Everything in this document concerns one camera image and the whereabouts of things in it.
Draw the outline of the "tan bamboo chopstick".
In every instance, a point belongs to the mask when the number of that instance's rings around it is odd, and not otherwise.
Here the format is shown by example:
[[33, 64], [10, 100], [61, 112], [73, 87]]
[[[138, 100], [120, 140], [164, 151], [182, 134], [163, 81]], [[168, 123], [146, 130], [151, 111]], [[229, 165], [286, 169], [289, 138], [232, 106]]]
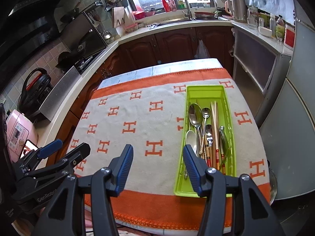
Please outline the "tan bamboo chopstick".
[[204, 129], [203, 131], [203, 157], [208, 167], [211, 167], [211, 158], [210, 158], [210, 147], [207, 140], [207, 131]]

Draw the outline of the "dark brown chopstick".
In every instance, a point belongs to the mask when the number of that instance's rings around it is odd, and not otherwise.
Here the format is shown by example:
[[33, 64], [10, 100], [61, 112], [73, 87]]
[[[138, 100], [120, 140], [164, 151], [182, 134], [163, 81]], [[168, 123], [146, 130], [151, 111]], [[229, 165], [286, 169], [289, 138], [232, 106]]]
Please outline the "dark brown chopstick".
[[216, 169], [220, 170], [220, 147], [218, 137], [218, 118], [217, 118], [217, 102], [214, 101], [214, 125], [215, 125], [215, 149], [216, 149]]

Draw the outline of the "steel soup spoon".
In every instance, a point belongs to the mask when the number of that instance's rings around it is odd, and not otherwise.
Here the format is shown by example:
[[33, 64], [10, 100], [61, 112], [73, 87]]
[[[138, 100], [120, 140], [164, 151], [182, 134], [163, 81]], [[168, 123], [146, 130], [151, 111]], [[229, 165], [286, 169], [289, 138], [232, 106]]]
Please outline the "steel soup spoon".
[[190, 145], [196, 154], [197, 151], [197, 142], [196, 142], [196, 134], [193, 130], [188, 130], [185, 137], [186, 145]]

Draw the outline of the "small steel spoon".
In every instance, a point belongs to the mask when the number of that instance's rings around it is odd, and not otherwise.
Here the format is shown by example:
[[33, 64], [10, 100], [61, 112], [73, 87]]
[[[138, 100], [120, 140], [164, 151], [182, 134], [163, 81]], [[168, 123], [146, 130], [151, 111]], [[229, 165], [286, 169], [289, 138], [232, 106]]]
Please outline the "small steel spoon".
[[210, 117], [210, 109], [205, 107], [205, 108], [202, 108], [201, 112], [202, 112], [202, 116], [203, 116], [203, 121], [202, 121], [202, 125], [201, 125], [201, 134], [202, 134], [202, 139], [203, 139], [203, 131], [206, 127], [207, 119]]

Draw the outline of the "large steel spoon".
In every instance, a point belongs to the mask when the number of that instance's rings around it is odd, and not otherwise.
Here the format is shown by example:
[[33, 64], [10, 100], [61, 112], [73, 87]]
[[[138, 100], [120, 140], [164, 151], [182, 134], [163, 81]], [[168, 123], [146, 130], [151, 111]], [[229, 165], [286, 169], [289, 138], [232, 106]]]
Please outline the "large steel spoon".
[[201, 157], [201, 123], [202, 123], [202, 115], [201, 115], [201, 109], [199, 107], [198, 104], [196, 103], [192, 103], [190, 104], [189, 108], [188, 108], [188, 116], [189, 116], [189, 120], [192, 126], [195, 127], [196, 129], [196, 142], [197, 142], [197, 156]]

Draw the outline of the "brown bamboo chopstick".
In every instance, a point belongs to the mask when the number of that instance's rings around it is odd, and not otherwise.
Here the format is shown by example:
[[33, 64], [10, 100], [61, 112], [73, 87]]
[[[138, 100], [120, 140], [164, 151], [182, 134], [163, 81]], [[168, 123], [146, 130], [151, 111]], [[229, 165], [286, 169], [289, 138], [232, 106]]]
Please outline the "brown bamboo chopstick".
[[210, 103], [211, 108], [211, 132], [212, 132], [212, 166], [216, 168], [216, 139], [215, 139], [215, 112], [214, 102]]

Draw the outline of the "white kitchen countertop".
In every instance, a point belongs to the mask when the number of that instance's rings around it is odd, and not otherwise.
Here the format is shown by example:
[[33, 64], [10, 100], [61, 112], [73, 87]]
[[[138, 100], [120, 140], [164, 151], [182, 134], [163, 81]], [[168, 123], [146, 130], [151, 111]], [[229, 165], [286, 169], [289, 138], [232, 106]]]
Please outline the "white kitchen countertop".
[[70, 81], [70, 87], [68, 87], [64, 94], [61, 95], [61, 101], [57, 105], [56, 112], [53, 117], [36, 125], [36, 131], [38, 133], [37, 145], [39, 147], [43, 147], [55, 140], [61, 124], [65, 120], [66, 115], [77, 99], [79, 93], [86, 86], [92, 76], [96, 74], [101, 65], [109, 58], [110, 55], [116, 51], [116, 49], [118, 49], [120, 45], [161, 32], [196, 27], [234, 27], [234, 33], [236, 31], [240, 31], [244, 34], [247, 34], [253, 40], [258, 42], [258, 44], [264, 46], [267, 50], [276, 55], [272, 73], [270, 74], [268, 83], [262, 90], [263, 95], [265, 95], [264, 101], [269, 102], [269, 106], [271, 107], [273, 105], [273, 101], [271, 99], [278, 96], [280, 91], [279, 87], [282, 85], [281, 83], [277, 82], [271, 83], [275, 80], [275, 71], [279, 70], [280, 74], [286, 74], [289, 68], [289, 60], [292, 58], [293, 54], [292, 50], [290, 50], [288, 47], [285, 47], [282, 43], [276, 41], [275, 38], [263, 36], [258, 30], [249, 28], [245, 23], [235, 22], [233, 20], [225, 20], [222, 17], [220, 17], [218, 20], [195, 20], [170, 23], [168, 25], [158, 26], [152, 29], [149, 27], [144, 27], [115, 40], [109, 45], [109, 47], [101, 51], [101, 53], [96, 57], [96, 59], [82, 75], [76, 76]]

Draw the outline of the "pink kitchen appliance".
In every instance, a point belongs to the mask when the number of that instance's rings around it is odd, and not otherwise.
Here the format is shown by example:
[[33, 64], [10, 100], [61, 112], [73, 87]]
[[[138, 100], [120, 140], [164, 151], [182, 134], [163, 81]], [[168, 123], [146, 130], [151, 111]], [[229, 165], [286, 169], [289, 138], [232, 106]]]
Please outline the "pink kitchen appliance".
[[38, 133], [33, 123], [16, 109], [8, 116], [6, 124], [8, 151], [11, 161], [15, 163], [19, 160], [26, 140], [30, 140], [37, 146]]

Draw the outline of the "steel kitchen faucet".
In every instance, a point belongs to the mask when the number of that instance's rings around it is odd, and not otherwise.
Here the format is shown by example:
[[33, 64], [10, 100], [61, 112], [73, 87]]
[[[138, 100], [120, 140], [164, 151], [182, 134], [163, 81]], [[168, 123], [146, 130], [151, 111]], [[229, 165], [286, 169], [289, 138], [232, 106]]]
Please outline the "steel kitchen faucet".
[[[175, 0], [175, 3], [176, 3], [176, 6], [178, 7], [178, 6], [179, 6], [179, 0]], [[190, 9], [190, 5], [189, 5], [189, 3], [188, 3], [188, 0], [184, 0], [184, 1], [183, 1], [183, 9], [184, 9], [184, 8], [187, 10], [186, 13], [183, 12], [184, 16], [185, 16], [186, 18], [189, 18], [189, 20], [193, 20], [192, 11], [191, 11], [191, 9]]]

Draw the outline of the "steel backsplash panel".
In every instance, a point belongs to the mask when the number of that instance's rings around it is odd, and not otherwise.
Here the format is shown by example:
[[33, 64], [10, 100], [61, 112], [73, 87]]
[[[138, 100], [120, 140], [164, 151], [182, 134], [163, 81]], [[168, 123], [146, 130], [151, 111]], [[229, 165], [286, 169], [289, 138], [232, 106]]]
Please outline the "steel backsplash panel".
[[57, 82], [55, 87], [41, 104], [38, 111], [32, 114], [30, 117], [31, 121], [37, 122], [47, 119], [51, 122], [63, 100], [80, 78], [81, 75], [77, 69], [72, 66], [71, 69], [69, 69], [60, 79], [60, 81]]

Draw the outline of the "green plastic utensil tray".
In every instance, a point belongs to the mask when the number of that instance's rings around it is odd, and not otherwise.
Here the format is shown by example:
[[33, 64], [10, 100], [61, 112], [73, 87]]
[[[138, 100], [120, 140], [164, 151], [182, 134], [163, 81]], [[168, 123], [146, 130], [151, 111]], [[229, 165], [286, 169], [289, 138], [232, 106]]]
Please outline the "green plastic utensil tray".
[[236, 151], [227, 94], [219, 85], [192, 85], [186, 90], [183, 148], [192, 133], [192, 148], [207, 165], [236, 176]]

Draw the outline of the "black red rice cooker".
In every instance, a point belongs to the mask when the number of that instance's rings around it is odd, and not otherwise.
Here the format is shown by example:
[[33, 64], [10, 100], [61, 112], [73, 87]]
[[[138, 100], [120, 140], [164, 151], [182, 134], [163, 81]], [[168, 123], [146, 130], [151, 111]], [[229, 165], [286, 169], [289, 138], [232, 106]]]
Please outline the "black red rice cooker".
[[37, 112], [52, 91], [51, 77], [44, 68], [35, 68], [27, 76], [18, 101], [18, 111], [26, 117]]

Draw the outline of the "beige orange patterned cloth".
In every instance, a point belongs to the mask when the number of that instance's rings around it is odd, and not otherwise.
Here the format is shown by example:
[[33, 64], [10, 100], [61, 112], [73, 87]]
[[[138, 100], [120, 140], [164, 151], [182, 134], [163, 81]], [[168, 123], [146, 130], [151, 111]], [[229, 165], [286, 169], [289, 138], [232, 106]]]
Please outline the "beige orange patterned cloth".
[[198, 197], [173, 192], [181, 157], [186, 89], [219, 85], [229, 101], [236, 147], [236, 172], [246, 173], [270, 197], [268, 163], [259, 130], [237, 85], [223, 68], [199, 69], [101, 84], [84, 110], [69, 144], [91, 152], [75, 167], [83, 177], [134, 149], [125, 189], [112, 199], [115, 219], [158, 235], [196, 235], [205, 206]]

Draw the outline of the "steel gas stove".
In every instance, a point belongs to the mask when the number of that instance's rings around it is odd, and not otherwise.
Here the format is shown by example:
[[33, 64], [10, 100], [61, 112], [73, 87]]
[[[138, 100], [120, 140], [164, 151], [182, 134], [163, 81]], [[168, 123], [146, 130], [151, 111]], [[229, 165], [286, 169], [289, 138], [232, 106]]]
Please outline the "steel gas stove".
[[83, 74], [90, 63], [99, 56], [102, 51], [104, 51], [104, 49], [90, 52], [87, 47], [81, 44], [77, 49], [74, 49], [71, 52], [60, 53], [56, 68], [66, 73], [71, 67], [75, 67], [79, 74]]

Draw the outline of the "grey refrigerator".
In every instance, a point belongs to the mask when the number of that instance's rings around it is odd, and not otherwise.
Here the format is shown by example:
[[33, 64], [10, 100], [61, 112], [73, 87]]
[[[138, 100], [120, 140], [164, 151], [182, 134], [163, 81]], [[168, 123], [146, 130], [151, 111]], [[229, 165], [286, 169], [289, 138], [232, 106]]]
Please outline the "grey refrigerator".
[[289, 70], [260, 134], [277, 178], [276, 200], [314, 191], [314, 24], [297, 0]]

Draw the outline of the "grey side cabinet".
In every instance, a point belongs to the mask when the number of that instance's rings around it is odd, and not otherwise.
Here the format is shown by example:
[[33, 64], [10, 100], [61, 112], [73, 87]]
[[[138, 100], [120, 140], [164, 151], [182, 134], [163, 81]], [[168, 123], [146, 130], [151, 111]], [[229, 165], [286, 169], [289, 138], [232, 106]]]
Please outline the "grey side cabinet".
[[233, 22], [233, 80], [258, 127], [270, 113], [286, 78], [292, 50], [244, 23]]

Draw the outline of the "red bottle on windowsill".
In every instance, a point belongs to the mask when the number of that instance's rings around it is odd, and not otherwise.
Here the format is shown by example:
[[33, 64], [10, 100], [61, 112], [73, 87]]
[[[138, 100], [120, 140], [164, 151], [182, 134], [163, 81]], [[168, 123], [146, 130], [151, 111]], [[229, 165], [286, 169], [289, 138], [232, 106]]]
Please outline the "red bottle on windowsill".
[[167, 0], [162, 0], [162, 4], [163, 4], [164, 10], [165, 10], [166, 12], [170, 12], [170, 11], [171, 11], [170, 5], [169, 5], [169, 3], [167, 2]]

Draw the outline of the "smartphone on mount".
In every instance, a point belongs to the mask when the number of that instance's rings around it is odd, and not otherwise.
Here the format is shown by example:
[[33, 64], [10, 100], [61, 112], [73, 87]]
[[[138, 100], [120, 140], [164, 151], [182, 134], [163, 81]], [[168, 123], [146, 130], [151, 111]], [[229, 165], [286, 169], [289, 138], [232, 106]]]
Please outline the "smartphone on mount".
[[38, 147], [33, 143], [31, 142], [30, 140], [26, 140], [23, 148], [22, 148], [22, 151], [21, 151], [21, 154], [20, 154], [20, 159], [23, 158], [25, 155], [27, 155], [28, 153], [30, 153], [31, 151], [33, 150], [37, 150]]

